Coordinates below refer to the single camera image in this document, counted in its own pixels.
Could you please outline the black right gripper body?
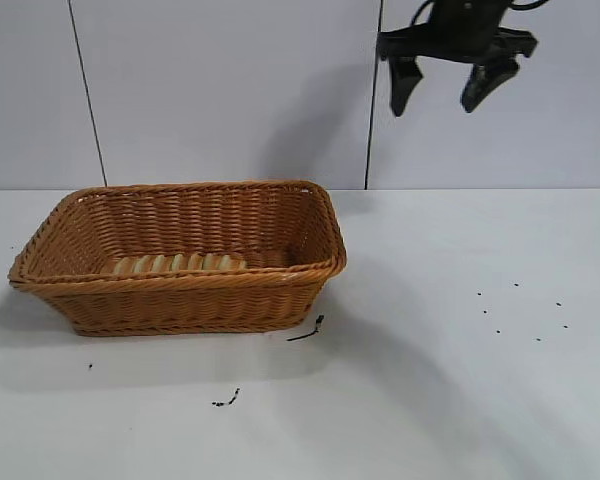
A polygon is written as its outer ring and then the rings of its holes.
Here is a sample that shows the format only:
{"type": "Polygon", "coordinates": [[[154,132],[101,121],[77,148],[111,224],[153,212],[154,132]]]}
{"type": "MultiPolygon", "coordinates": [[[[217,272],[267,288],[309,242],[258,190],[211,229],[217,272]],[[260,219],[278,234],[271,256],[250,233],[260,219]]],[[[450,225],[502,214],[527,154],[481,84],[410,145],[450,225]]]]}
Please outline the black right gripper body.
{"type": "Polygon", "coordinates": [[[529,31],[505,28],[511,1],[433,1],[428,19],[378,34],[381,59],[428,57],[478,63],[498,56],[530,57],[538,44],[529,31]]]}

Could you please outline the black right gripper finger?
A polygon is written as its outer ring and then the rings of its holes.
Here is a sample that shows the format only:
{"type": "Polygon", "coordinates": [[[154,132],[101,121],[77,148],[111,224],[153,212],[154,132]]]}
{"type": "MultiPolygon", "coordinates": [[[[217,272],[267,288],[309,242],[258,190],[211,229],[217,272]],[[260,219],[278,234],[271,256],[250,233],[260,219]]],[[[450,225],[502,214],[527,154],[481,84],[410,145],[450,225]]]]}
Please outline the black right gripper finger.
{"type": "Polygon", "coordinates": [[[461,95],[465,112],[474,112],[495,89],[514,78],[518,71],[519,64],[512,57],[499,57],[475,64],[461,95]]]}
{"type": "Polygon", "coordinates": [[[423,74],[415,58],[390,57],[388,59],[390,74],[390,108],[395,117],[404,114],[407,102],[423,74]]]}

